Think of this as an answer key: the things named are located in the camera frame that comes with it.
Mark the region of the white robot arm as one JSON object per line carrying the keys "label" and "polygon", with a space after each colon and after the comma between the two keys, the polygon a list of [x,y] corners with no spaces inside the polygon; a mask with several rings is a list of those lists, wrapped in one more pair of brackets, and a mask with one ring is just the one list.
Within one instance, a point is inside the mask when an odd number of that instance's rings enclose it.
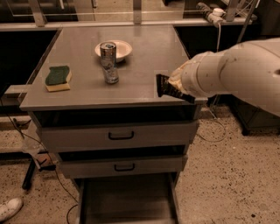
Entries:
{"label": "white robot arm", "polygon": [[233,95],[280,116],[280,38],[197,54],[178,67],[168,82],[186,95]]}

